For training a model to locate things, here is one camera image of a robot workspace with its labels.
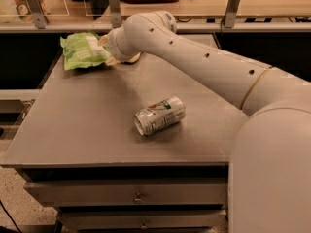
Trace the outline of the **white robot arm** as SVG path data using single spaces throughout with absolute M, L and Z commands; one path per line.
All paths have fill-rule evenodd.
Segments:
M 311 233 L 311 84 L 188 40 L 168 12 L 136 14 L 101 37 L 113 57 L 158 56 L 248 115 L 231 146 L 229 233 Z

